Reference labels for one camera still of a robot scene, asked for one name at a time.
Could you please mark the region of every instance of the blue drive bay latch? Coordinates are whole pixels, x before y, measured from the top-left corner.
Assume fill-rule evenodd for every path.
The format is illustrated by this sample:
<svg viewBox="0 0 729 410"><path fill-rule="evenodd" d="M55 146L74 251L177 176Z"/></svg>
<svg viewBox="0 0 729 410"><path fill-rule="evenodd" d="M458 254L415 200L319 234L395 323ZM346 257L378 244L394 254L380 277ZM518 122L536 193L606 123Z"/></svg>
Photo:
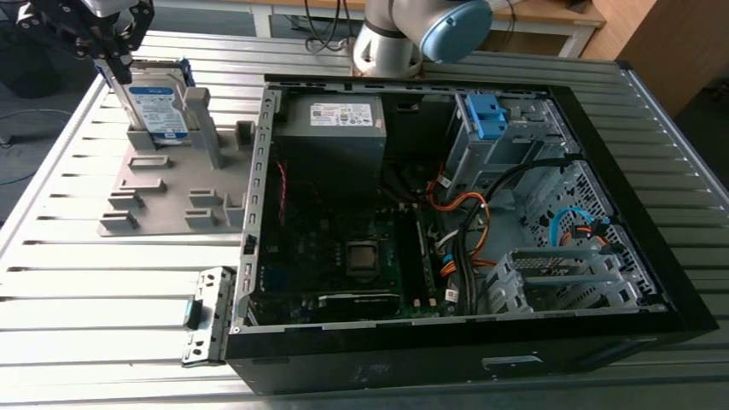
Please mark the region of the blue drive bay latch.
<svg viewBox="0 0 729 410"><path fill-rule="evenodd" d="M480 139L500 139L504 137L510 122L506 119L506 108L491 94L468 94L468 111L476 124Z"/></svg>

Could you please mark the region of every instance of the metal case frame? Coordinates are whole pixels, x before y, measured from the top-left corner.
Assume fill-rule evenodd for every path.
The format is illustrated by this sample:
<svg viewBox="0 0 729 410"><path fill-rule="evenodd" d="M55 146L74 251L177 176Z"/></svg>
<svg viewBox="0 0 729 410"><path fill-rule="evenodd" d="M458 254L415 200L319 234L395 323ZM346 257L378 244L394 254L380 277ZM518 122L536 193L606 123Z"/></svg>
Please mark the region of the metal case frame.
<svg viewBox="0 0 729 410"><path fill-rule="evenodd" d="M590 371L643 349L686 341L718 323L671 252L614 156L568 87L456 81L267 76L255 138L234 319L226 360L259 394L349 390L406 384L466 383L479 379ZM343 92L458 93L467 89L540 91L550 95L576 136L616 217L639 257L667 295L667 312L535 320L464 319L446 325L322 325L241 333L247 294L255 288L271 121L289 87ZM499 362L499 358L511 360Z"/></svg>

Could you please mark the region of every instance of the side panel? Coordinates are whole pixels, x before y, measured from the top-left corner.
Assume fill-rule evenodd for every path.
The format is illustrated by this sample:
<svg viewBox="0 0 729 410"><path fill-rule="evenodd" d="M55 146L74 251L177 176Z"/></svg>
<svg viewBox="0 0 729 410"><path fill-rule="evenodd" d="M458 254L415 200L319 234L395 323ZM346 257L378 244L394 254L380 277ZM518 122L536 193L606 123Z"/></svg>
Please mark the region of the side panel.
<svg viewBox="0 0 729 410"><path fill-rule="evenodd" d="M591 337L229 361L257 394L277 395L584 372L659 342Z"/></svg>
<svg viewBox="0 0 729 410"><path fill-rule="evenodd" d="M551 92L563 118L583 147L586 159L603 190L616 208L616 217L631 235L639 248L639 256L663 287L663 293L679 312L687 329L716 330L718 322L694 289L687 273L671 252L670 245L651 220L636 191L600 139L600 134L572 90L568 87L551 87Z"/></svg>

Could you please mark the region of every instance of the expansion slot bracket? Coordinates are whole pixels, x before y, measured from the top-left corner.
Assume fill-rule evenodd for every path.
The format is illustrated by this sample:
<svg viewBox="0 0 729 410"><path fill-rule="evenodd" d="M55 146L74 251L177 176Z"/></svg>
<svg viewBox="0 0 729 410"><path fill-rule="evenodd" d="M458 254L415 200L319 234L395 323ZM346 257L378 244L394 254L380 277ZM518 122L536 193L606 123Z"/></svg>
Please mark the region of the expansion slot bracket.
<svg viewBox="0 0 729 410"><path fill-rule="evenodd" d="M185 316L187 344L183 367L221 366L231 328L234 274L225 267L201 272L195 296Z"/></svg>

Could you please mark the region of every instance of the metal bracket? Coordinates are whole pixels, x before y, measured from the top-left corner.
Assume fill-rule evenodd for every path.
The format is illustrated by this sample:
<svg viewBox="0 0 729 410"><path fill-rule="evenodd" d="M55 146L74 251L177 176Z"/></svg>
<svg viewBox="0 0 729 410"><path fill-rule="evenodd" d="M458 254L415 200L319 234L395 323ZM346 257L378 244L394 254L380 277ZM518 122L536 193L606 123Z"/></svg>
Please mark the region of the metal bracket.
<svg viewBox="0 0 729 410"><path fill-rule="evenodd" d="M218 141L217 123L210 115L210 90L203 87L190 87L185 93L185 104L191 110L201 131L201 141L209 152L210 163L214 169L221 169L226 166L225 156L221 152L221 143Z"/></svg>
<svg viewBox="0 0 729 410"><path fill-rule="evenodd" d="M195 296L185 316L187 344L183 367L225 365L225 347L231 327L234 273L226 267L201 272Z"/></svg>

